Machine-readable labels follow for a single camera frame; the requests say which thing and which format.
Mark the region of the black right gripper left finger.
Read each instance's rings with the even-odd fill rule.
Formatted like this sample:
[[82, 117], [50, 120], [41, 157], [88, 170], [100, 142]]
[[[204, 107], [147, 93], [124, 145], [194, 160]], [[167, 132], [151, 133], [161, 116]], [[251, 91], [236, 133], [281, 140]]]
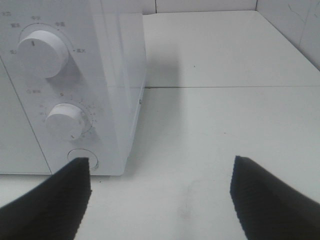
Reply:
[[91, 190], [89, 159], [78, 157], [0, 208], [2, 240], [73, 240]]

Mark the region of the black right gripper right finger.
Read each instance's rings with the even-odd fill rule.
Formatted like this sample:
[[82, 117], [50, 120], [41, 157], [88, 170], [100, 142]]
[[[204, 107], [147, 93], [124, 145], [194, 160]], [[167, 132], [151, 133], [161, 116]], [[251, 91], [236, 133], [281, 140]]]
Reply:
[[234, 159], [230, 196], [249, 240], [320, 238], [320, 204], [248, 157]]

